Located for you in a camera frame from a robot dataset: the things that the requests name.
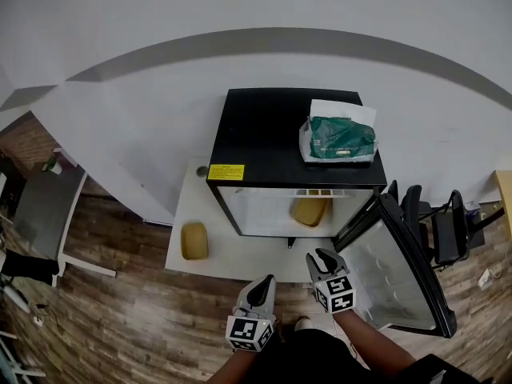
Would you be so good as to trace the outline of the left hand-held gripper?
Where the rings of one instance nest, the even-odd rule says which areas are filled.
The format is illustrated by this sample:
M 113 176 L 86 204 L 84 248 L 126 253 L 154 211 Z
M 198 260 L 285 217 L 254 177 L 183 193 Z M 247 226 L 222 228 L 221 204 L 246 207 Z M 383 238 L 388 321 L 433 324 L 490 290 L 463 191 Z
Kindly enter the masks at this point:
M 260 277 L 239 293 L 234 306 L 234 315 L 227 318 L 225 338 L 234 350 L 261 352 L 274 333 L 274 312 L 277 282 L 275 276 Z M 271 314 L 269 318 L 235 316 L 248 314 Z

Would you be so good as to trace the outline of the low white table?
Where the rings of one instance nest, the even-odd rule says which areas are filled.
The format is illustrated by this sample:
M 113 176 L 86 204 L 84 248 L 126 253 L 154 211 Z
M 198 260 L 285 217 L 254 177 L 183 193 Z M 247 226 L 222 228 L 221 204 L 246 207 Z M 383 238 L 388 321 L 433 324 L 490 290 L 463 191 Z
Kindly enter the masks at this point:
M 292 248 L 285 238 L 244 237 L 236 233 L 213 196 L 206 180 L 197 176 L 207 158 L 188 162 L 167 250 L 165 269 L 214 278 L 253 281 L 272 274 L 279 282 L 309 282 L 306 254 L 318 247 L 333 251 L 328 238 L 299 238 Z M 182 256 L 181 229 L 189 222 L 206 228 L 208 257 L 187 260 Z

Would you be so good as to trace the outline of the person's left forearm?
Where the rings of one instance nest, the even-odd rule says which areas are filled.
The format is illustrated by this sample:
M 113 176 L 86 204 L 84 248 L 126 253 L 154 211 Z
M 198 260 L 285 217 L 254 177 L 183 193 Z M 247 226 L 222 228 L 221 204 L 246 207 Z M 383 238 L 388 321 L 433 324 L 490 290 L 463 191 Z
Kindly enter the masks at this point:
M 239 384 L 258 356 L 257 352 L 236 350 L 206 384 Z

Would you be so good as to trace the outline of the green and white tissue pack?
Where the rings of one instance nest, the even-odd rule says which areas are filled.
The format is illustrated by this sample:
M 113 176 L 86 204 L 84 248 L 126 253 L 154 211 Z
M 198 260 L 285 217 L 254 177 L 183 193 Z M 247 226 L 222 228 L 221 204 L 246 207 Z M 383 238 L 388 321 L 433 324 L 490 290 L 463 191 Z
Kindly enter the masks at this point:
M 376 110 L 348 102 L 313 99 L 299 130 L 306 163 L 372 163 L 378 150 Z

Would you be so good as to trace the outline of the person's black clothing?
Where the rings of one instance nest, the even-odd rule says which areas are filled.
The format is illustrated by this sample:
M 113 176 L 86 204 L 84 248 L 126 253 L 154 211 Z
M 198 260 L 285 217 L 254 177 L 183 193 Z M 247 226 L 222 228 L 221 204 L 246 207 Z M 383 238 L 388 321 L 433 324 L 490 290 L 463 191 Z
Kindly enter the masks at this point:
M 481 384 L 433 354 L 394 378 L 365 368 L 340 339 L 317 329 L 273 340 L 257 356 L 242 384 Z

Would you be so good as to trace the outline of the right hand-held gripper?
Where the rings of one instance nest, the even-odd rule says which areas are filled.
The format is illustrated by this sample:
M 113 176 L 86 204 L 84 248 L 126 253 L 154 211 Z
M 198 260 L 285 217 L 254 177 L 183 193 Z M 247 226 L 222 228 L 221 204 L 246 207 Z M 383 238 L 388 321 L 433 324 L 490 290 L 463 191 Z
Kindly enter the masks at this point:
M 348 273 L 345 260 L 336 252 L 316 248 L 315 253 L 324 262 L 326 272 L 321 271 L 314 256 L 306 255 L 306 265 L 314 284 L 314 293 L 317 302 L 325 312 L 337 314 L 352 310 L 356 304 L 356 290 Z M 325 279 L 325 274 L 337 275 Z

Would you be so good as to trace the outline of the grey desk with white frame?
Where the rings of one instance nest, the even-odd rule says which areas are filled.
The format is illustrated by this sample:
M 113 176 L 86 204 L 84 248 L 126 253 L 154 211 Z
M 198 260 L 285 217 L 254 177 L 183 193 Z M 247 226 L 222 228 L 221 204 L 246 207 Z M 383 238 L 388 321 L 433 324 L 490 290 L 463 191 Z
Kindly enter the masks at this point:
M 31 248 L 58 261 L 59 276 L 67 265 L 114 278 L 115 270 L 92 264 L 64 252 L 75 207 L 88 177 L 64 149 L 53 149 L 62 166 L 60 175 L 42 172 L 36 165 L 29 173 L 14 216 L 14 228 Z

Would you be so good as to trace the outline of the green and white cup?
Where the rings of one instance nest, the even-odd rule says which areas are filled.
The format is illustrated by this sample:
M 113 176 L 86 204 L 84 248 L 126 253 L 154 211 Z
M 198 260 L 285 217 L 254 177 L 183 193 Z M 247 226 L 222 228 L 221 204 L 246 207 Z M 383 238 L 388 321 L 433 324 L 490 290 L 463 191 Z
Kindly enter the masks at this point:
M 60 175 L 62 172 L 62 166 L 58 161 L 58 157 L 55 154 L 52 155 L 46 162 L 43 163 L 41 171 Z

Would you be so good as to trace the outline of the black cloth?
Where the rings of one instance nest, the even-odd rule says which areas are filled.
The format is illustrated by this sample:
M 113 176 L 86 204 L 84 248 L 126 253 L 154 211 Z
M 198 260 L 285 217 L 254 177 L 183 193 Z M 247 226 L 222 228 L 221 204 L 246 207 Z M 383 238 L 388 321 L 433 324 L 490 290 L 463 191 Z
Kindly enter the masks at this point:
M 0 250 L 0 274 L 12 278 L 30 278 L 56 286 L 60 273 L 58 261 L 18 254 L 12 250 Z

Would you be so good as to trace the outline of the person's right forearm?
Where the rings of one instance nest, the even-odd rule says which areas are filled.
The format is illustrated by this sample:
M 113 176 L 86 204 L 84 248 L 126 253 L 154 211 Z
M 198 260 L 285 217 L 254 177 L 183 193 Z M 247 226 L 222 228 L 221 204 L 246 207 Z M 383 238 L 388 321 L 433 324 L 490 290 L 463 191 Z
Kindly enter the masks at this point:
M 352 310 L 333 314 L 333 318 L 372 371 L 393 378 L 416 362 L 408 351 L 370 326 Z

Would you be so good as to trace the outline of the black folding chair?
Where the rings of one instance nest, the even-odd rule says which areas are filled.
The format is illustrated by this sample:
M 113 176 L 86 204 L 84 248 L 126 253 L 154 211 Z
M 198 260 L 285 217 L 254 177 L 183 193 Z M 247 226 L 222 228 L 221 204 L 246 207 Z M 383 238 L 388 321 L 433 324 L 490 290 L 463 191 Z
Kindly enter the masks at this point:
M 432 232 L 435 269 L 468 259 L 470 251 L 485 244 L 484 229 L 503 217 L 503 207 L 484 219 L 466 212 L 462 195 L 453 190 L 448 202 L 433 212 Z
M 408 188 L 405 196 L 402 199 L 400 208 L 403 212 L 402 223 L 408 226 L 415 239 L 413 247 L 421 247 L 428 263 L 431 263 L 434 258 L 434 249 L 429 245 L 429 231 L 427 224 L 420 220 L 421 207 L 430 209 L 427 202 L 422 202 L 421 198 L 422 187 L 420 185 L 413 185 Z

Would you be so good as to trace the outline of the black mini fridge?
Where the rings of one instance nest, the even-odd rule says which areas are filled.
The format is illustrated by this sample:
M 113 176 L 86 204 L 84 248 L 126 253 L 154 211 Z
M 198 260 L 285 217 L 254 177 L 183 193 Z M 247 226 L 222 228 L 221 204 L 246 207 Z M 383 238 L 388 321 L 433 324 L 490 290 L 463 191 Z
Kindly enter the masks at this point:
M 244 237 L 328 238 L 346 262 L 356 310 L 373 327 L 450 338 L 454 312 L 396 198 L 382 160 L 306 163 L 299 130 L 313 99 L 361 105 L 351 91 L 304 88 L 229 90 L 206 183 L 236 233 Z M 315 228 L 292 218 L 298 198 L 328 198 Z

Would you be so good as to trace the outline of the yellow wooden table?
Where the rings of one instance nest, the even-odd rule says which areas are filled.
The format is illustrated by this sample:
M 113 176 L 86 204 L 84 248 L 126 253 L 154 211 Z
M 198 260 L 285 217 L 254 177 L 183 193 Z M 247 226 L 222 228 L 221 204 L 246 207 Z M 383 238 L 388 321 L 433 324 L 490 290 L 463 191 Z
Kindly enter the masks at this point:
M 512 170 L 496 170 L 494 178 L 508 219 L 512 219 Z

